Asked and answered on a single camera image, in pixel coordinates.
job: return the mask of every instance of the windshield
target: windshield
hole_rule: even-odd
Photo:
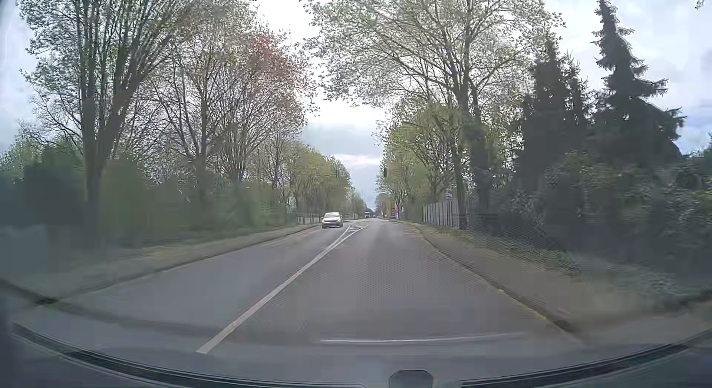
[[[3,0],[0,357],[474,387],[698,345],[706,1]]]

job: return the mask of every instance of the roadside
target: roadside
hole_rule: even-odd
[[[507,249],[506,242],[479,233],[407,225],[444,256],[585,342],[674,342],[712,328],[712,307],[686,302],[671,281],[661,282],[665,275],[613,270],[571,253]],[[492,249],[498,246],[503,250]]]
[[[290,226],[202,243],[150,246],[134,250],[128,256],[122,256],[112,261],[76,265],[72,269],[62,272],[16,273],[10,268],[2,268],[0,278],[4,280],[5,285],[8,285],[8,288],[22,291],[26,296],[33,296],[35,297],[34,301],[49,303],[283,238],[318,225]]]

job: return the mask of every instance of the sidewalk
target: sidewalk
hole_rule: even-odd
[[[595,273],[569,273],[540,259],[524,261],[493,251],[484,242],[447,230],[406,224],[452,261],[585,342],[670,343],[712,328],[712,305],[662,312],[640,292],[621,289]]]
[[[307,224],[253,233],[236,238],[198,244],[171,244],[143,248],[127,258],[78,266],[64,272],[3,273],[0,278],[16,290],[37,297],[41,302],[67,298],[84,292],[96,291],[123,281],[168,270],[206,258],[223,255],[248,246],[312,229],[319,224]]]

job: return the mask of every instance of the white lane marking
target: white lane marking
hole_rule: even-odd
[[[327,344],[409,344],[421,342],[484,341],[489,339],[511,339],[524,336],[524,332],[503,332],[498,334],[467,335],[464,337],[421,338],[421,339],[322,339]]]
[[[327,246],[323,251],[321,251],[318,255],[316,255],[315,258],[313,258],[309,263],[304,265],[304,267],[300,268],[299,271],[294,273],[291,277],[287,278],[286,281],[281,283],[277,288],[274,288],[272,292],[268,293],[267,296],[264,298],[260,299],[259,302],[255,303],[252,305],[251,308],[249,308],[246,312],[242,313],[240,317],[237,318],[237,320],[231,322],[226,328],[224,328],[222,331],[218,332],[218,335],[215,335],[213,338],[211,338],[208,342],[205,343],[205,345],[201,346],[196,352],[198,353],[208,353],[210,352],[214,347],[216,347],[220,342],[222,342],[223,339],[225,339],[228,335],[230,335],[231,332],[233,332],[237,327],[239,327],[242,323],[244,323],[247,319],[250,318],[255,312],[259,311],[267,302],[269,302],[272,298],[277,296],[278,293],[280,293],[284,288],[286,288],[287,285],[289,285],[292,281],[297,279],[299,275],[307,271],[309,267],[314,265],[314,263],[318,262],[322,257],[326,256],[327,253],[331,252],[334,248],[339,246],[343,241],[346,241],[348,238],[350,238],[354,233],[357,231],[349,231],[348,229],[345,230],[341,235],[339,235],[338,238],[334,242],[331,243],[331,245]]]

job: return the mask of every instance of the curb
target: curb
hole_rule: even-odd
[[[501,284],[497,281],[496,278],[491,277],[489,274],[482,273],[481,271],[475,270],[474,267],[471,265],[462,263],[461,261],[458,261],[457,259],[453,258],[449,254],[443,252],[440,248],[438,248],[430,239],[425,236],[422,230],[420,230],[420,233],[423,237],[423,239],[429,243],[433,248],[436,248],[443,256],[447,257],[454,263],[460,265],[462,268],[466,269],[467,271],[470,271],[472,274],[477,275],[478,277],[482,278],[485,280],[485,282],[489,285],[492,285],[494,288],[499,289],[500,291],[504,292],[507,296],[512,298],[514,301],[521,303],[522,305],[526,306],[527,308],[531,309],[532,311],[537,312],[538,314],[542,315],[548,322],[551,322],[558,328],[562,329],[565,332],[568,332],[569,334],[573,335],[575,338],[582,339],[580,337],[581,333],[581,328],[572,320],[569,320],[562,315],[559,314],[557,311],[552,311],[546,306],[541,305],[541,301],[536,300],[535,298],[531,298],[528,296],[523,296],[520,295],[518,292],[512,290],[511,288],[508,288],[506,285]]]
[[[695,305],[708,302],[712,298],[712,289],[707,289],[707,290],[703,290],[699,293],[692,294],[692,295],[689,295],[689,296],[686,296],[684,298],[680,298],[677,300],[661,301],[661,303],[659,303],[656,307],[651,308],[651,309],[642,309],[642,310],[618,314],[615,316],[595,318],[595,319],[586,320],[585,322],[577,322],[577,321],[572,320],[571,318],[567,318],[566,316],[562,315],[561,312],[554,311],[552,309],[547,308],[546,305],[544,305],[544,301],[541,301],[537,298],[532,298],[530,296],[521,295],[516,290],[513,290],[512,288],[509,288],[506,285],[499,283],[497,281],[497,279],[492,277],[491,275],[483,273],[481,271],[478,271],[475,269],[475,267],[465,264],[465,263],[462,263],[461,261],[458,261],[457,259],[453,258],[449,254],[443,252],[430,239],[428,239],[427,236],[425,235],[425,233],[423,233],[423,230],[421,228],[422,226],[420,224],[418,224],[418,223],[408,223],[408,224],[412,224],[413,226],[415,226],[420,231],[423,239],[427,243],[429,243],[432,247],[436,248],[443,256],[447,257],[448,259],[450,259],[454,263],[460,265],[462,268],[465,268],[466,270],[470,271],[471,273],[476,274],[477,276],[481,277],[488,284],[494,286],[494,288],[497,288],[497,289],[503,291],[507,296],[512,298],[514,301],[520,302],[522,305],[526,306],[527,308],[539,313],[544,318],[546,318],[547,321],[556,325],[558,328],[564,330],[565,332],[570,333],[574,337],[581,339],[582,341],[585,340],[584,331],[586,330],[586,328],[590,328],[593,326],[600,327],[600,326],[614,324],[617,322],[625,322],[625,321],[635,320],[637,318],[640,318],[640,317],[646,316],[646,315],[671,314],[671,313],[675,313],[675,312],[679,312],[679,311],[684,311],[686,309],[692,308]]]
[[[20,294],[21,296],[23,296],[24,298],[30,299],[35,305],[39,305],[39,306],[51,305],[51,304],[53,304],[53,303],[56,303],[56,302],[65,300],[65,299],[67,299],[67,298],[71,298],[72,296],[82,295],[82,294],[89,293],[89,292],[94,292],[94,291],[99,291],[99,290],[101,290],[101,289],[108,288],[108,287],[110,287],[110,286],[112,286],[112,285],[124,283],[124,282],[126,282],[126,281],[135,280],[136,278],[141,278],[141,277],[146,276],[146,275],[149,275],[149,274],[159,273],[159,272],[162,272],[162,271],[168,271],[168,270],[170,270],[170,269],[172,269],[172,268],[178,268],[178,267],[181,267],[181,266],[183,266],[183,265],[188,265],[188,264],[196,263],[196,262],[198,262],[198,261],[206,260],[206,259],[209,259],[209,258],[214,258],[214,257],[217,257],[217,256],[222,256],[222,255],[225,255],[225,254],[230,253],[230,252],[239,251],[239,250],[241,250],[241,249],[249,248],[249,247],[251,247],[251,246],[260,245],[260,244],[265,243],[265,242],[275,241],[275,240],[277,240],[277,239],[285,238],[285,237],[287,237],[287,236],[292,236],[292,235],[295,235],[295,234],[297,234],[297,233],[302,233],[302,232],[304,232],[304,231],[309,231],[309,230],[311,230],[311,229],[313,229],[313,228],[315,228],[316,226],[319,226],[319,225],[320,225],[320,224],[312,224],[312,225],[310,225],[309,227],[307,227],[307,228],[305,228],[305,229],[301,229],[301,230],[298,230],[298,231],[294,231],[294,232],[291,232],[291,233],[287,233],[287,234],[285,234],[285,235],[274,236],[274,237],[271,237],[271,238],[266,238],[266,239],[258,240],[258,241],[256,241],[256,242],[251,242],[250,244],[244,245],[244,246],[231,246],[229,249],[220,250],[220,251],[217,251],[216,253],[210,253],[209,255],[201,256],[201,257],[199,257],[199,258],[194,258],[194,259],[190,259],[190,260],[187,260],[187,261],[181,261],[181,262],[174,263],[174,264],[170,264],[170,265],[164,265],[164,266],[162,266],[162,267],[152,268],[150,271],[142,271],[142,272],[140,272],[140,273],[133,273],[133,274],[130,274],[130,275],[124,275],[124,276],[119,277],[119,278],[113,278],[113,279],[111,279],[111,280],[109,280],[109,281],[104,281],[104,282],[102,282],[102,283],[97,283],[97,284],[85,286],[85,287],[82,287],[82,288],[78,288],[78,289],[76,289],[76,290],[74,290],[74,291],[70,291],[70,292],[68,292],[68,293],[66,293],[66,294],[64,294],[64,295],[59,296],[59,297],[41,295],[41,294],[38,293],[38,292],[34,292],[34,291],[29,290],[29,289],[27,289],[27,288],[23,288],[22,286],[19,286],[19,285],[10,283],[9,281],[7,281],[7,280],[5,280],[5,279],[1,279],[1,278],[0,278],[0,288],[3,288],[3,289],[6,289],[6,290],[8,290],[8,291],[13,291],[13,292],[15,292],[15,293],[18,293],[18,294]]]

